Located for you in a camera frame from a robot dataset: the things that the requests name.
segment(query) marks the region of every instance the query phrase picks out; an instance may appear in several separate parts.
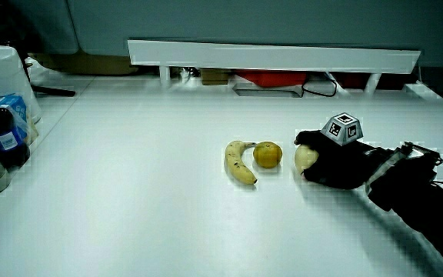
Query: white table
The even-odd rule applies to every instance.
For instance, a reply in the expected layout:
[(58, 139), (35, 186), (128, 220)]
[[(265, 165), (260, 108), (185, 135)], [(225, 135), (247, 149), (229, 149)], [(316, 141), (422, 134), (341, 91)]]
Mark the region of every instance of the white table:
[[(71, 77), (79, 95), (39, 99), (41, 137), (0, 194), (0, 276), (443, 275), (431, 246), (363, 188), (305, 182), (293, 166), (296, 134), (341, 112), (361, 120), (363, 142), (443, 156), (443, 100), (424, 86), (412, 86), (421, 97), (269, 98), (148, 76), (53, 82)], [(256, 189), (225, 171), (236, 139), (283, 149), (268, 170), (245, 152)]]

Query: banana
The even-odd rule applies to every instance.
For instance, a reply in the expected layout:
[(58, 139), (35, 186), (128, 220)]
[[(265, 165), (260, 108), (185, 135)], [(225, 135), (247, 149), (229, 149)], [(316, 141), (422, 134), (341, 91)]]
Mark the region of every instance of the banana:
[(233, 141), (227, 145), (225, 150), (228, 170), (237, 180), (246, 185), (254, 185), (258, 181), (242, 161), (242, 153), (252, 146), (255, 146), (254, 142)]

